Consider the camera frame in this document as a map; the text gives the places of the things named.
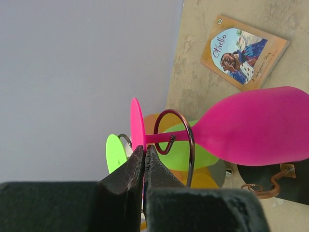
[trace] brass hook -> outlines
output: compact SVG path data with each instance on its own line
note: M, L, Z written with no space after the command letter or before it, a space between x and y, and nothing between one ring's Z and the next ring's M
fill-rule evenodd
M270 179L271 183L273 184L272 190L262 191L263 190L262 186L256 185L256 184L245 184L245 185L242 185L241 188L248 187L248 190L254 192L258 199L268 199L268 198L278 196L280 191L281 191L281 188L280 188L280 185L277 183L277 181L284 176L295 178L295 167L294 167L294 165L292 165L292 164L281 164L280 168L283 171L273 175ZM252 188L254 186L259 187L259 190L254 190Z
M158 134L159 124L160 124L162 118L167 114L174 114L183 122L185 130L187 131L187 134L188 134L188 137L189 137L190 156L189 156L189 172L188 172L188 178L187 178L187 186L190 187L191 182L192 182L193 172L194 172L194 161L195 161L195 141L194 141L193 131L192 131L192 128L191 128L188 120L181 113L179 113L179 112L177 112L176 110L173 110L173 109L168 109L168 110L165 110L162 113L160 113L157 120L155 121L154 134ZM168 143L165 150L161 149L159 143L155 143L154 145L155 145L157 151L160 154L166 155L170 151L170 149L172 148L172 145L173 145L175 140L176 140L176 137L174 135L172 135L170 137L169 143Z
M127 144L129 144L130 148L132 149L132 142L130 138L126 134L119 134L118 138L121 138L121 137L123 137L126 140Z

